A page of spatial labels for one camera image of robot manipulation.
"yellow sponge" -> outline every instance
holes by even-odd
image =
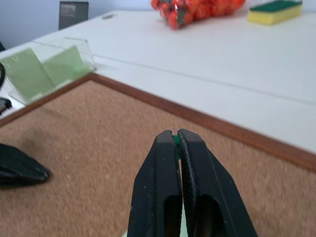
[[[302,12],[302,2],[277,0],[250,9],[248,21],[265,25],[288,20],[299,16]]]

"clear plastic holder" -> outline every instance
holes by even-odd
[[[61,38],[0,61],[12,87],[9,96],[28,105],[95,70],[87,40]]]

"net bag of oranges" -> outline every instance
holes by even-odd
[[[193,21],[233,14],[244,3],[245,0],[152,0],[152,7],[176,30]]]

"green object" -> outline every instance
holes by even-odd
[[[43,66],[56,86],[68,80],[79,79],[93,71],[92,67],[83,63],[75,45],[52,57],[43,63]]]
[[[23,100],[28,103],[51,92],[55,85],[30,48],[1,59],[6,75]]]
[[[178,20],[177,20],[177,23],[179,25],[183,25],[185,23],[184,15],[185,15],[185,10],[179,9],[178,10]]]
[[[178,150],[178,159],[181,159],[181,152],[180,152],[180,139],[179,139],[179,136],[178,135],[173,135],[173,140],[174,140],[174,143],[176,144],[177,146],[177,150]]]
[[[260,6],[252,7],[251,11],[261,11],[261,12],[276,12],[281,10],[286,10],[288,8],[302,5],[302,2],[289,1],[289,0],[278,0],[269,2]]]

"wooden frame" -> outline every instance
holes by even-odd
[[[286,143],[255,133],[253,131],[231,124],[229,122],[186,108],[184,106],[151,95],[139,89],[133,88],[126,84],[100,76],[95,73],[91,73],[59,89],[58,91],[55,91],[50,95],[34,102],[33,104],[9,115],[8,117],[1,119],[0,127],[6,125],[9,122],[12,122],[13,120],[29,113],[30,111],[40,107],[41,105],[57,98],[58,96],[76,88],[77,86],[89,80],[109,87],[111,89],[114,89],[116,91],[119,91],[123,94],[136,98],[149,105],[155,106],[159,109],[165,110],[169,113],[175,114],[189,121],[192,121],[203,127],[222,133],[230,138],[236,139],[240,142],[258,148],[266,153],[269,153],[283,160],[289,161],[302,168],[316,172],[316,154],[312,154],[300,148],[293,147]]]

